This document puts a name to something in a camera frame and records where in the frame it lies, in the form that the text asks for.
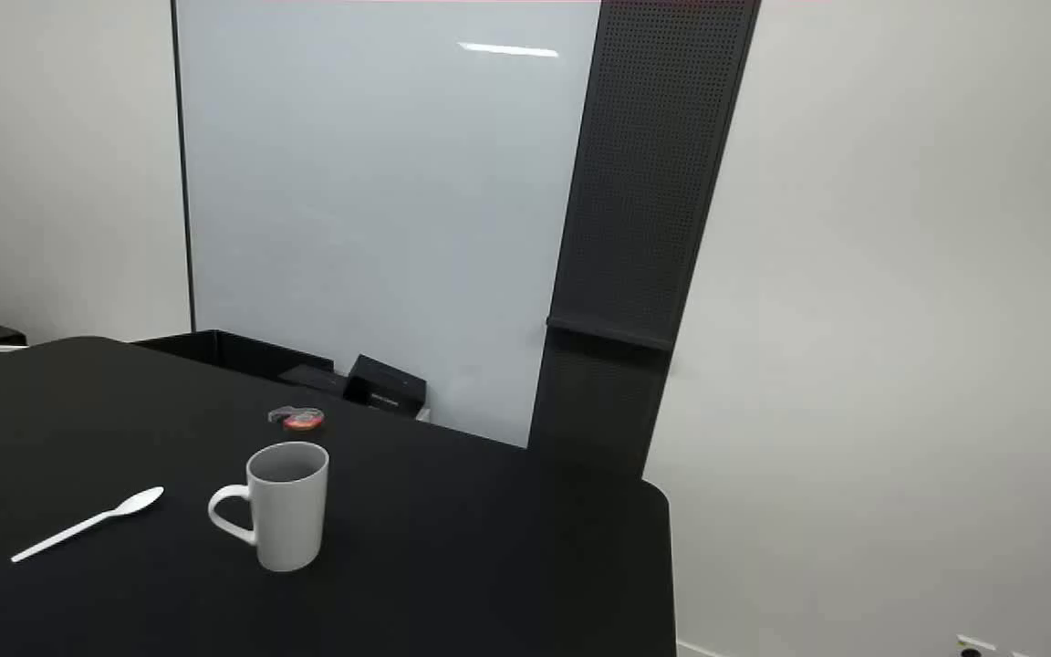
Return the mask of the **white plastic spoon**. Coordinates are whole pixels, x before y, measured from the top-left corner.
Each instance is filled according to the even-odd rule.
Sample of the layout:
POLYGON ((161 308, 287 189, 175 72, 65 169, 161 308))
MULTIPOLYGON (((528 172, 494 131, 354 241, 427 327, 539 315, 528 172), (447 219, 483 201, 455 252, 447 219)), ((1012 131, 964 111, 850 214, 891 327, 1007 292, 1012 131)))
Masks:
POLYGON ((50 546, 57 546, 57 545, 65 545, 65 540, 74 540, 74 538, 102 524, 102 523, 143 513, 143 510, 148 510, 161 498, 165 498, 165 485, 140 488, 140 494, 132 494, 126 499, 120 499, 115 507, 97 510, 97 513, 92 513, 92 517, 80 517, 77 524, 65 524, 65 529, 57 529, 57 533, 50 533, 50 538, 43 538, 43 540, 13 552, 8 562, 19 567, 19 562, 25 562, 25 560, 36 560, 36 554, 43 554, 43 552, 50 552, 50 546))

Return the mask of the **dark vertical divider panel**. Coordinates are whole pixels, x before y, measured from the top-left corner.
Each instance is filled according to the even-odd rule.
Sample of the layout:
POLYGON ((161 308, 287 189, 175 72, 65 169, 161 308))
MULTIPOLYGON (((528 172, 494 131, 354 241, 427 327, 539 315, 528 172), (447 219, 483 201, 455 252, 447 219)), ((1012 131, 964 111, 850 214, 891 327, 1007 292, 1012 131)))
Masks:
POLYGON ((603 0, 528 448, 644 472, 762 0, 603 0))

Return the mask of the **small black box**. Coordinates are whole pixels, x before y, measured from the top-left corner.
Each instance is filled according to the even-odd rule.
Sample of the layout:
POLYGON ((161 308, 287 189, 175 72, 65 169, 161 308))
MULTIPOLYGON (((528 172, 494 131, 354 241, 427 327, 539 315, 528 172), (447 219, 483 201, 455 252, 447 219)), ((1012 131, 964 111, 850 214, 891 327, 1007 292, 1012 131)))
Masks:
POLYGON ((405 370, 357 355, 343 397, 421 415, 427 409, 427 383, 405 370))

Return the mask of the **white whiteboard panel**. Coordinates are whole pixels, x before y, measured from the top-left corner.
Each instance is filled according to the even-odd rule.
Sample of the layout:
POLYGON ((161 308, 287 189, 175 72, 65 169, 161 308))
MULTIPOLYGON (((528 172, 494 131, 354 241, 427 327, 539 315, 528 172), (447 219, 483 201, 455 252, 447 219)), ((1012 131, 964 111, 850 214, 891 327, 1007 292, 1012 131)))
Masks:
POLYGON ((175 0, 194 315, 523 445, 603 0, 175 0))

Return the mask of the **black tray behind table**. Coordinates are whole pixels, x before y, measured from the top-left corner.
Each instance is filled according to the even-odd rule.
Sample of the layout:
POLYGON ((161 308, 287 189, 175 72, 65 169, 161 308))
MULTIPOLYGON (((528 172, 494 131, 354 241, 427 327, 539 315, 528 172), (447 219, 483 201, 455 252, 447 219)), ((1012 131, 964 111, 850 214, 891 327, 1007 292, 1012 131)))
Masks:
POLYGON ((232 370, 259 380, 313 387, 313 392, 343 392, 343 376, 335 373, 331 356, 303 355, 292 348, 248 339, 237 331, 180 331, 148 339, 148 349, 180 355, 189 360, 232 370))

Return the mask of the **white ceramic mug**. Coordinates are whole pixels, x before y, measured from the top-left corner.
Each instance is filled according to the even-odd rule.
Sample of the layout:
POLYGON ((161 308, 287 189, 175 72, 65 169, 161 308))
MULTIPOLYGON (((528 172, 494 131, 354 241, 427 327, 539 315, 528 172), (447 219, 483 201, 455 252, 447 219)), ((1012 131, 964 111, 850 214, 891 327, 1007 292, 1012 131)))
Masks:
POLYGON ((266 572, 298 572, 320 554, 327 513, 327 454, 316 440, 273 440, 244 461, 239 485, 209 498, 209 523, 248 545, 266 572), (248 524, 220 513, 225 499, 244 499, 248 524))

